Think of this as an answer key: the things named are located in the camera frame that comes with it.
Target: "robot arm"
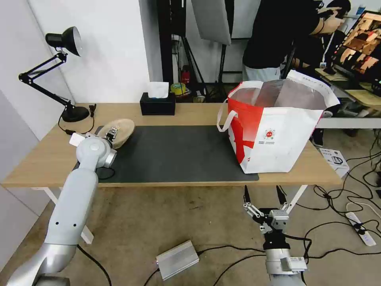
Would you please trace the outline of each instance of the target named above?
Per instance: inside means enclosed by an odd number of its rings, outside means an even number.
[[[98,185],[95,169],[109,167],[116,155],[109,140],[91,134],[74,133],[70,143],[77,147],[79,168],[65,181],[43,245],[7,286],[69,285],[68,279],[50,277],[47,282],[43,275],[62,271],[73,258]]]
[[[266,270],[272,286],[301,286],[301,272],[307,270],[303,257],[291,257],[290,245],[286,242],[283,231],[286,229],[289,215],[284,194],[277,187],[280,209],[258,209],[250,202],[250,196],[245,186],[244,210],[259,223],[264,235],[263,249],[266,252]]]

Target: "wooden table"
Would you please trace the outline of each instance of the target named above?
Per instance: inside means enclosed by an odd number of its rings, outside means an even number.
[[[335,85],[335,81],[350,81],[345,75],[336,73],[330,75],[323,71],[321,68],[315,69],[320,76],[321,80],[328,85]],[[373,94],[369,84],[360,83],[363,89],[346,89],[343,92],[352,99],[363,105],[365,108],[354,118],[322,118],[318,123],[318,128],[356,128],[356,129],[371,129],[379,128],[381,125],[381,118],[364,118],[365,116],[373,113],[374,111],[381,111],[381,97]]]
[[[180,103],[176,104],[175,116],[142,116],[139,104],[98,104],[95,111],[94,130],[98,126],[118,118],[130,118],[137,126],[181,126],[215,125],[217,112],[221,104],[217,103]],[[225,120],[225,106],[222,121]],[[87,118],[81,122],[65,123],[62,127],[85,132],[92,124]],[[2,182],[6,188],[31,187],[43,189],[57,202],[52,188],[61,188],[68,174],[76,164],[75,147],[69,145],[69,136],[55,126],[27,157]],[[339,185],[341,179],[326,163],[320,153],[308,142],[293,169],[288,173],[259,174],[258,181],[239,182],[155,182],[155,183],[99,183],[99,187],[137,187],[137,186],[244,186],[244,185],[302,185],[290,206],[294,206],[307,185]],[[91,243],[92,234],[85,228],[82,237]]]

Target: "fire extinguisher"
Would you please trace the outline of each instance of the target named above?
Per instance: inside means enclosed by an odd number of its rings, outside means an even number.
[[[181,82],[189,83],[191,77],[191,73],[189,72],[189,66],[183,66],[183,70],[181,71]]]

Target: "red and white bag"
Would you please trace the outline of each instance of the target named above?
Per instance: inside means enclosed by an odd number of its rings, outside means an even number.
[[[244,173],[289,172],[323,111],[339,100],[321,81],[291,70],[285,80],[244,81],[227,98],[220,132],[229,139]]]

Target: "tissue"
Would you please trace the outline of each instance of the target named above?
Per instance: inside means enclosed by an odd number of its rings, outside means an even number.
[[[149,98],[167,98],[169,91],[168,82],[152,81],[148,84]]]

